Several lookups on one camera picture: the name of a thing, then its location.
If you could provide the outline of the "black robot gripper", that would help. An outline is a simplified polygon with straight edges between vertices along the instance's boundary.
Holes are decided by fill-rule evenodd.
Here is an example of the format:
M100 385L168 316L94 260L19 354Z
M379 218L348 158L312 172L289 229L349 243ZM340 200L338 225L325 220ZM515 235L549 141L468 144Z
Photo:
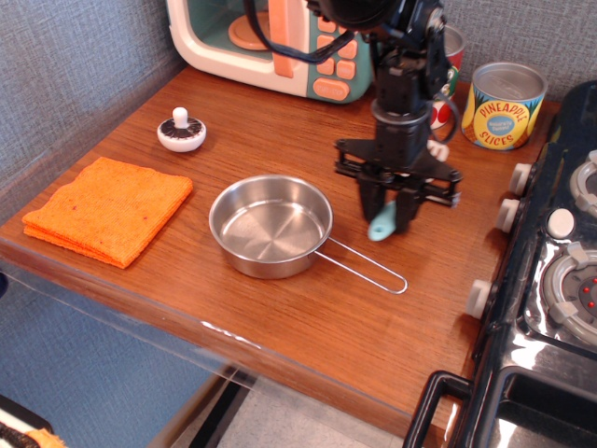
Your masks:
M462 175L427 150L432 107L398 114L373 105L372 139L339 139L336 171L357 180L364 219L371 222L383 209L388 190L396 196L395 234L405 233L422 202L454 207Z

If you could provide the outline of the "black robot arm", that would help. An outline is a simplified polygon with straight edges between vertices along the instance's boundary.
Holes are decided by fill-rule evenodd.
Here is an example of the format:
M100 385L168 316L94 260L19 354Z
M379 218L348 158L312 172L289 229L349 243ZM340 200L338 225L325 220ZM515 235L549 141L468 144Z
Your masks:
M356 180L370 231L409 229L420 205L458 203L462 175L429 149L432 111L448 82L446 19L439 1L310 1L313 14L369 45L375 135L340 139L336 170Z

